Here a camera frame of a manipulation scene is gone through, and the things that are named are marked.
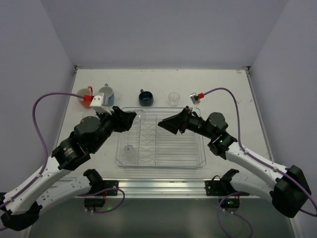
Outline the small clear glass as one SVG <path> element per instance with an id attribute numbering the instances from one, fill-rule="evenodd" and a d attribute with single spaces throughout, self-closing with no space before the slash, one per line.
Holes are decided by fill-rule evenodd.
<path id="1" fill-rule="evenodd" d="M 169 105 L 171 107 L 176 107 L 180 99 L 180 95 L 176 92 L 172 92 L 169 94 L 168 99 L 169 99 Z"/>
<path id="2" fill-rule="evenodd" d="M 136 116 L 133 120 L 133 124 L 143 125 L 147 120 L 146 113 L 143 110 L 136 110 L 135 113 L 136 113 Z"/>
<path id="3" fill-rule="evenodd" d="M 126 145 L 123 152 L 125 158 L 129 160 L 136 160 L 138 157 L 138 151 L 131 144 Z"/>

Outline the large clear glass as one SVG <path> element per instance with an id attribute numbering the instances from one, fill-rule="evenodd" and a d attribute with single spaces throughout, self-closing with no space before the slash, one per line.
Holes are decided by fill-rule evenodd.
<path id="1" fill-rule="evenodd" d="M 87 110 L 82 114 L 83 119 L 86 117 L 96 117 L 97 118 L 97 115 L 96 115 L 96 112 L 94 110 Z"/>

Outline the light blue floral mug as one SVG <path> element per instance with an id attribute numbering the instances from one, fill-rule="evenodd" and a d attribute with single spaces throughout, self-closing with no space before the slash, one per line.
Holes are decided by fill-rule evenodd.
<path id="1" fill-rule="evenodd" d="M 103 93 L 104 99 L 103 104 L 105 106 L 113 106 L 114 104 L 114 91 L 108 84 L 105 84 L 104 87 L 99 89 L 99 93 Z"/>

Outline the dark blue ribbed mug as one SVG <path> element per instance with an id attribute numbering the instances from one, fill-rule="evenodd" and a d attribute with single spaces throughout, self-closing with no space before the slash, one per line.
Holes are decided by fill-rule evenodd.
<path id="1" fill-rule="evenodd" d="M 154 103 L 153 94 L 150 91 L 140 90 L 140 94 L 138 96 L 138 101 L 140 106 L 142 107 L 150 107 Z"/>

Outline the orange ceramic mug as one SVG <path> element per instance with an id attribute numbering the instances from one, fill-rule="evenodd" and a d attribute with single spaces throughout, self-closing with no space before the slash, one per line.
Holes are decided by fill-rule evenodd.
<path id="1" fill-rule="evenodd" d="M 94 97 L 93 88 L 88 86 L 87 88 L 82 88 L 77 92 L 77 95 L 82 96 L 82 98 L 77 98 L 79 103 L 86 109 L 90 109 L 90 103 Z"/>

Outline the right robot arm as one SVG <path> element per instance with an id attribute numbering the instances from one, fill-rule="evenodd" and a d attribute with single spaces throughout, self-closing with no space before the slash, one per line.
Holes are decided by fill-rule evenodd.
<path id="1" fill-rule="evenodd" d="M 223 114 L 211 113 L 207 120 L 199 117 L 191 108 L 165 118 L 158 126 L 173 133 L 189 130 L 210 139 L 209 150 L 216 156 L 238 164 L 252 173 L 240 174 L 231 169 L 222 178 L 226 192 L 241 191 L 270 201 L 282 215 L 293 218 L 301 211 L 311 195 L 303 171 L 292 165 L 286 167 L 262 156 L 253 155 L 240 141 L 227 131 Z"/>

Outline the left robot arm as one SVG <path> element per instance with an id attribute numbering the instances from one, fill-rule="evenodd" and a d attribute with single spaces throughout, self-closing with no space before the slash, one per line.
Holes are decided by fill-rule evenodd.
<path id="1" fill-rule="evenodd" d="M 70 198 L 97 194 L 102 189 L 103 179 L 95 169 L 86 170 L 64 185 L 52 186 L 87 162 L 112 133 L 128 131 L 136 115 L 114 106 L 109 113 L 83 118 L 70 136 L 52 151 L 45 165 L 13 191 L 1 194 L 3 214 L 0 218 L 4 227 L 21 231 Z"/>

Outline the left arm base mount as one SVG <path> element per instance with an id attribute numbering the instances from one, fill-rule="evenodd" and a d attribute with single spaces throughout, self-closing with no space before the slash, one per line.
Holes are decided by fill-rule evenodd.
<path id="1" fill-rule="evenodd" d="M 98 211 L 97 208 L 103 208 L 107 196 L 117 196 L 119 181 L 104 180 L 95 169 L 88 169 L 83 175 L 88 179 L 90 186 L 87 193 L 80 195 L 84 198 L 84 207 L 91 213 L 107 213 L 107 211 Z"/>

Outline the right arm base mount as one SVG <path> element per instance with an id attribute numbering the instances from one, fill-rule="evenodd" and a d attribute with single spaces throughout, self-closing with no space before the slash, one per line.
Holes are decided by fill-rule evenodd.
<path id="1" fill-rule="evenodd" d="M 237 211 L 240 207 L 239 195 L 233 198 L 227 198 L 221 202 L 222 197 L 229 194 L 236 193 L 237 191 L 231 185 L 231 180 L 234 175 L 239 173 L 236 169 L 230 169 L 222 177 L 216 175 L 211 180 L 205 181 L 205 191 L 207 196 L 220 196 L 220 207 L 224 210 Z"/>

